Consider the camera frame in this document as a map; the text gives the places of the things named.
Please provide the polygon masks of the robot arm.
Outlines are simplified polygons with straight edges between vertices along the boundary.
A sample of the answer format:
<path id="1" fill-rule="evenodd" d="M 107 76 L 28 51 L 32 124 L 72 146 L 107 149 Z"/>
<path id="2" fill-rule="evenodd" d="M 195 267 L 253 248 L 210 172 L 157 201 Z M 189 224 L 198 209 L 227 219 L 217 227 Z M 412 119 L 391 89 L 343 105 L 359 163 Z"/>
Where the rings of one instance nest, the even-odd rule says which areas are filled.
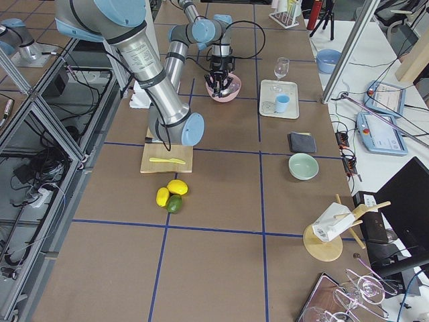
<path id="1" fill-rule="evenodd" d="M 215 96 L 226 95 L 235 59 L 230 47 L 232 18 L 200 16 L 192 1 L 179 1 L 188 24 L 170 30 L 170 47 L 160 62 L 146 36 L 149 13 L 145 1 L 57 1 L 56 26 L 60 33 L 89 42 L 107 42 L 116 47 L 139 86 L 147 93 L 149 130 L 165 145 L 195 146 L 204 133 L 204 119 L 191 111 L 178 96 L 180 76 L 188 48 L 212 48 L 206 84 Z"/>
<path id="2" fill-rule="evenodd" d="M 184 12 L 190 23 L 197 22 L 204 17 L 198 13 L 198 10 L 192 0 L 170 0 L 170 3 Z"/>

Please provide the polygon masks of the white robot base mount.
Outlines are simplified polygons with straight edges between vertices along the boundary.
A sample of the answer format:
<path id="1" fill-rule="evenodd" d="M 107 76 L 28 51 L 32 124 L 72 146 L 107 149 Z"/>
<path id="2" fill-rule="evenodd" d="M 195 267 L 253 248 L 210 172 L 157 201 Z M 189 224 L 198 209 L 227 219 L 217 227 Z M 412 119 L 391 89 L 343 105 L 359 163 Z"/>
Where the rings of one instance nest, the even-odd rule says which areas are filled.
<path id="1" fill-rule="evenodd" d="M 152 45 L 153 49 L 155 50 L 155 53 L 157 57 L 160 57 L 159 49 L 158 49 L 158 42 L 156 39 L 156 33 L 155 33 L 155 27 L 154 27 L 154 20 L 152 17 L 151 7 L 150 7 L 150 1 L 145 0 L 146 4 L 146 16 L 145 16 L 145 22 L 147 23 L 147 27 L 145 30 L 146 36 L 148 37 L 150 44 Z M 147 95 L 147 93 L 140 88 L 139 84 L 137 82 L 134 82 L 133 84 L 133 94 L 131 96 L 130 100 L 130 108 L 133 109 L 149 109 L 149 106 L 151 104 L 151 101 Z"/>

